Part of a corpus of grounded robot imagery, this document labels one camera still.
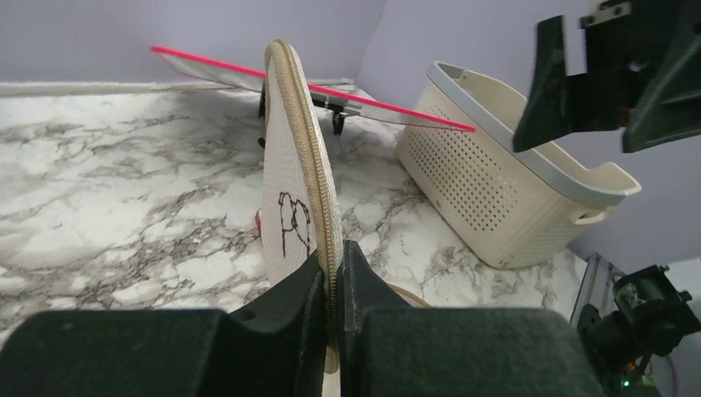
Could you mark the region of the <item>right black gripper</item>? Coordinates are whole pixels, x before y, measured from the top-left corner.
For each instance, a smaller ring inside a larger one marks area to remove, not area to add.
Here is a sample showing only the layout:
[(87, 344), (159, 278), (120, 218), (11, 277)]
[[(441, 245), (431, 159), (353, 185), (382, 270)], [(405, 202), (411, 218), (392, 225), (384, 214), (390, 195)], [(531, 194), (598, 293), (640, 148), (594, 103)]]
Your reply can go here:
[(655, 74), (622, 134), (634, 153), (700, 134), (700, 2), (595, 1), (580, 18), (588, 72), (568, 75), (564, 18), (536, 26), (530, 95), (513, 150), (575, 132), (613, 131), (625, 119), (621, 69)]

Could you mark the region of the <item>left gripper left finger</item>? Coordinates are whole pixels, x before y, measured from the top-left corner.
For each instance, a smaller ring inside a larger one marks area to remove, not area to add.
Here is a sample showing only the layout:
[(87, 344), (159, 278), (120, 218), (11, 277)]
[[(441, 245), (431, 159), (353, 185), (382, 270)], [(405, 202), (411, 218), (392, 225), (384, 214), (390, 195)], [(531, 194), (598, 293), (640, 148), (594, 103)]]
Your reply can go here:
[(4, 396), (319, 396), (326, 355), (317, 256), (232, 313), (55, 310), (1, 350)]

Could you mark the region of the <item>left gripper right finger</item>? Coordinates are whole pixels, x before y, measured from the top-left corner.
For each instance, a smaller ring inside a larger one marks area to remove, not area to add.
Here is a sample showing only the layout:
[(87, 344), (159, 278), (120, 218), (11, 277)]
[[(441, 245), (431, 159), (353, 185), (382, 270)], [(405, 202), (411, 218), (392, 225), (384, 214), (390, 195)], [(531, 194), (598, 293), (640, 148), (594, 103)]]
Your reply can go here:
[(338, 270), (344, 396), (601, 396), (575, 329), (533, 308), (417, 309), (345, 241)]

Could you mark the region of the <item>beige mesh laundry bag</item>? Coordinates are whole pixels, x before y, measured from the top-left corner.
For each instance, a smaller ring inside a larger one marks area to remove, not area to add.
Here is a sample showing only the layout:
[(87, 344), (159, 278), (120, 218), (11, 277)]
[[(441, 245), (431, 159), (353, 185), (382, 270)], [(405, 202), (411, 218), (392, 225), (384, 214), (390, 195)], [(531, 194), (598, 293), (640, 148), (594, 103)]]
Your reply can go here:
[(327, 341), (323, 370), (340, 368), (336, 276), (343, 231), (326, 144), (296, 50), (276, 39), (265, 48), (265, 158), (262, 254), (271, 285), (312, 253), (322, 272)]

